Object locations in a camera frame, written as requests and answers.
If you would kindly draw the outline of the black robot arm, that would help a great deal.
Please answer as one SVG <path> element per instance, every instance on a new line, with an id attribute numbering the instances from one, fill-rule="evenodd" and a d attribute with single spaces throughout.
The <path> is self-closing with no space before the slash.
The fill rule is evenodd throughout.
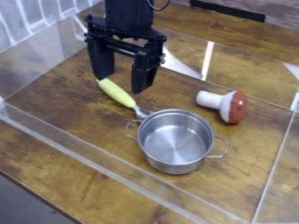
<path id="1" fill-rule="evenodd" d="M 106 16 L 87 15 L 84 41 L 96 78 L 103 81 L 115 72 L 115 53 L 134 58 L 131 90 L 140 94 L 154 82 L 164 63 L 167 36 L 152 28 L 155 0 L 106 0 Z"/>

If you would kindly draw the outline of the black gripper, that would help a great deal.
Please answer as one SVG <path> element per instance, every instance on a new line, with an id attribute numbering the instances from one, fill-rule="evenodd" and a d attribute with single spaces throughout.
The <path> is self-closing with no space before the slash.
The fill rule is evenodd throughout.
<path id="1" fill-rule="evenodd" d="M 84 34 L 88 44 L 88 56 L 92 71 L 102 81 L 115 72 L 115 53 L 123 53 L 135 58 L 146 57 L 144 64 L 132 65 L 132 92 L 138 95 L 147 90 L 155 82 L 158 66 L 164 63 L 163 46 L 167 37 L 150 25 L 131 30 L 110 28 L 103 17 L 88 15 L 84 19 L 88 31 Z"/>

